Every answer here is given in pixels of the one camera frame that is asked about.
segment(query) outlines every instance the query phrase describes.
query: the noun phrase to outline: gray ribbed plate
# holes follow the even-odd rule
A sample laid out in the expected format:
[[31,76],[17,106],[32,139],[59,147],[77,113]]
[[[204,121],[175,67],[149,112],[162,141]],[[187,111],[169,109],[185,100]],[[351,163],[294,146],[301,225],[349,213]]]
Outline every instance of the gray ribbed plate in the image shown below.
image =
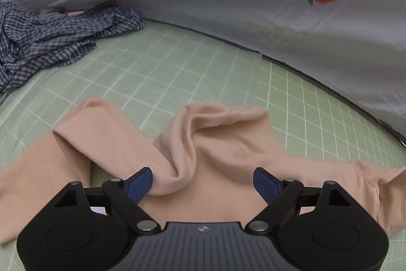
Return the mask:
[[137,239],[109,271],[299,271],[265,236],[245,233],[238,222],[170,222]]

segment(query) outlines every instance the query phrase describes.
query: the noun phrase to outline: checkered fabric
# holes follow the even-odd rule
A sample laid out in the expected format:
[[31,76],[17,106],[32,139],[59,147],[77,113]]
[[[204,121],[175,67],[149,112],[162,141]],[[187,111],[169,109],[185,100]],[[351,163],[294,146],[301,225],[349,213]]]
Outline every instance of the checkered fabric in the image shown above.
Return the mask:
[[132,8],[114,0],[76,17],[41,23],[17,4],[0,0],[0,96],[24,84],[38,70],[75,63],[96,48],[90,38],[144,27]]

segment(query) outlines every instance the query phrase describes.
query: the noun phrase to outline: grid pattern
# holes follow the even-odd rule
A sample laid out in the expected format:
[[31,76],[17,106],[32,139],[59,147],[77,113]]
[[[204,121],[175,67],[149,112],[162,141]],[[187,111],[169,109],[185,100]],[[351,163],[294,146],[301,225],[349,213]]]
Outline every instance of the grid pattern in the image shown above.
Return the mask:
[[[37,73],[0,106],[0,167],[89,96],[111,100],[150,140],[188,103],[247,103],[269,110],[275,133],[293,155],[406,165],[406,150],[378,126],[258,54],[149,22],[97,45],[76,64]],[[92,185],[108,178],[92,168]],[[406,269],[405,233],[392,238],[383,270]],[[0,246],[0,270],[23,269],[15,241]]]
[[[406,149],[355,109],[283,67],[262,60],[257,98],[276,135],[298,157],[406,166]],[[381,271],[406,270],[406,230],[390,240]]]

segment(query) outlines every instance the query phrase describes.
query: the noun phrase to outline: beige fabric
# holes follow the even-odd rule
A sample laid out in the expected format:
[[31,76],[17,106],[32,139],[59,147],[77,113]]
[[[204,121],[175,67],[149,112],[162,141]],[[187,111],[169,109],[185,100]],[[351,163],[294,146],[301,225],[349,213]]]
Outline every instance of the beige fabric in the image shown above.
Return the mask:
[[107,100],[90,98],[0,171],[0,243],[15,238],[69,181],[89,185],[91,160],[123,179],[154,173],[141,207],[167,221],[235,221],[265,207],[252,185],[256,167],[305,186],[335,180],[390,236],[406,227],[406,168],[290,157],[266,109],[197,103],[179,111],[154,144]]

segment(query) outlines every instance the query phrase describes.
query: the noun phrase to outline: blue plaid cloth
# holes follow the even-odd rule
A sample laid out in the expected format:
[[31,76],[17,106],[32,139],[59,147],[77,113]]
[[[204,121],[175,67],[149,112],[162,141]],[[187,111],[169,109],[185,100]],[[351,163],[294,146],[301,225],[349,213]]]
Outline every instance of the blue plaid cloth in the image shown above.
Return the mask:
[[23,85],[42,68],[70,65],[96,48],[90,38],[144,27],[132,8],[99,4],[76,17],[41,23],[17,4],[0,0],[0,96]]

